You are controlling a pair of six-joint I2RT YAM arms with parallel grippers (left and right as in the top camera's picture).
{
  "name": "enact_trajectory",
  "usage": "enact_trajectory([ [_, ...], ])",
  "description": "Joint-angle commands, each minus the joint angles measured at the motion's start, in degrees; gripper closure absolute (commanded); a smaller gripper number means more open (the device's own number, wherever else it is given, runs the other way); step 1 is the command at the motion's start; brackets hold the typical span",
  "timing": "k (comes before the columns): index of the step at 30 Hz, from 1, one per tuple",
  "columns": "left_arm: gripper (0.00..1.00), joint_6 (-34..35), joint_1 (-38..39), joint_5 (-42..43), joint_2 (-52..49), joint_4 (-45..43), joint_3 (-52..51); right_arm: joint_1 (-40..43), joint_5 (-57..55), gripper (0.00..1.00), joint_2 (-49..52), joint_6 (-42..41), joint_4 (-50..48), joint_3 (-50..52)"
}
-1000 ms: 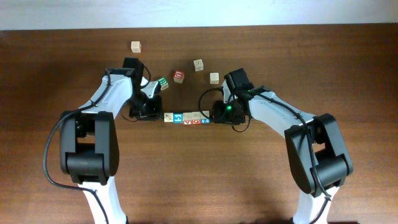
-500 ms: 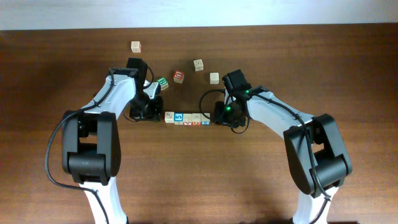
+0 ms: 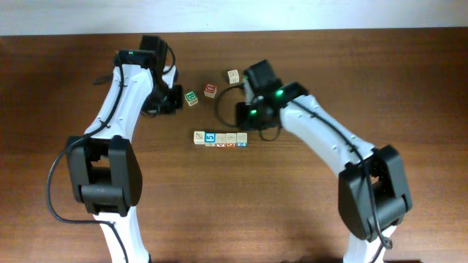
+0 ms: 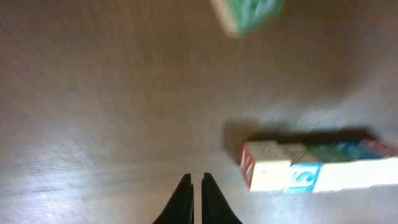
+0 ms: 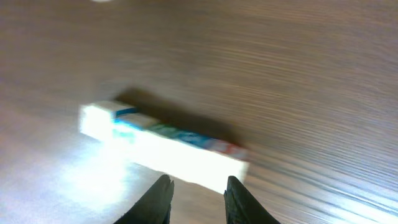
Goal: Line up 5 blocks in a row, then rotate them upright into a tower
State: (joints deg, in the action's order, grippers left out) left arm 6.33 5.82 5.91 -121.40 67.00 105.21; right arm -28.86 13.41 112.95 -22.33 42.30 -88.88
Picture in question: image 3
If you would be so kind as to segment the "plain wooden block row end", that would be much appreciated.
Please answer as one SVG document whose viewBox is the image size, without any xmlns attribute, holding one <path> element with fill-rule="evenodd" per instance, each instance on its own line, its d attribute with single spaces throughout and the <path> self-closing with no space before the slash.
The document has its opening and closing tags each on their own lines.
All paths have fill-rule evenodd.
<svg viewBox="0 0 468 263">
<path fill-rule="evenodd" d="M 205 132 L 194 131 L 193 142 L 196 145 L 204 145 L 205 144 Z"/>
</svg>

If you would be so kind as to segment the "blue K wooden block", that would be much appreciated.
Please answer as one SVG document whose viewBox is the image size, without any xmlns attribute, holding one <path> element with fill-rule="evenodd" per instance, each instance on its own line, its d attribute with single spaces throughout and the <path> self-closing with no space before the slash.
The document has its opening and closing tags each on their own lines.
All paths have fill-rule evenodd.
<svg viewBox="0 0 468 263">
<path fill-rule="evenodd" d="M 238 132 L 236 134 L 236 144 L 238 147 L 246 147 L 248 145 L 248 134 L 245 132 Z"/>
</svg>

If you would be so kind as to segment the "red I wooden block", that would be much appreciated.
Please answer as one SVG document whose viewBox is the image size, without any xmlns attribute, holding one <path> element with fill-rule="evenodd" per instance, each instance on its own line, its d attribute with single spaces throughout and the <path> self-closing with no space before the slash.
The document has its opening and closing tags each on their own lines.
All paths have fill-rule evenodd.
<svg viewBox="0 0 468 263">
<path fill-rule="evenodd" d="M 236 133 L 226 133 L 226 146 L 227 147 L 237 146 L 237 134 Z"/>
</svg>

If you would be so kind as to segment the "ice cream wooden block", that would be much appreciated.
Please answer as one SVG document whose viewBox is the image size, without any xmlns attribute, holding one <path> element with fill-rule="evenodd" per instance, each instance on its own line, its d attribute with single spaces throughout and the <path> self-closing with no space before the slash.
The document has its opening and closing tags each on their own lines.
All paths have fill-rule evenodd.
<svg viewBox="0 0 468 263">
<path fill-rule="evenodd" d="M 226 146 L 226 134 L 225 133 L 216 133 L 215 146 L 219 148 L 223 148 Z"/>
</svg>

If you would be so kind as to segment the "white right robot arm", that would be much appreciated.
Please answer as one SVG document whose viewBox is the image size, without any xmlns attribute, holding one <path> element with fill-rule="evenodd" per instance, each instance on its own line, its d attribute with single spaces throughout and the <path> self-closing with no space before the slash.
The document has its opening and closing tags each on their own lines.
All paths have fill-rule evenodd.
<svg viewBox="0 0 468 263">
<path fill-rule="evenodd" d="M 377 148 L 346 129 L 298 82 L 284 84 L 268 61 L 244 70 L 245 102 L 236 125 L 262 132 L 276 127 L 301 139 L 338 179 L 338 209 L 350 231 L 344 262 L 383 262 L 390 236 L 412 209 L 399 152 Z"/>
</svg>

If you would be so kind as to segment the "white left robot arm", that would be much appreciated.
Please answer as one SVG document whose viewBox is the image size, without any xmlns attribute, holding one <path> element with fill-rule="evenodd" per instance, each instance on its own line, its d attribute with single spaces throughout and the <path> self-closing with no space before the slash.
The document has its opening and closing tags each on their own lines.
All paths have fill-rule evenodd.
<svg viewBox="0 0 468 263">
<path fill-rule="evenodd" d="M 75 200 L 100 224 L 113 262 L 150 262 L 137 221 L 143 176 L 132 148 L 140 116 L 173 114 L 183 107 L 173 54 L 158 36 L 143 36 L 137 50 L 120 50 L 110 90 L 83 136 L 71 136 L 65 154 Z"/>
</svg>

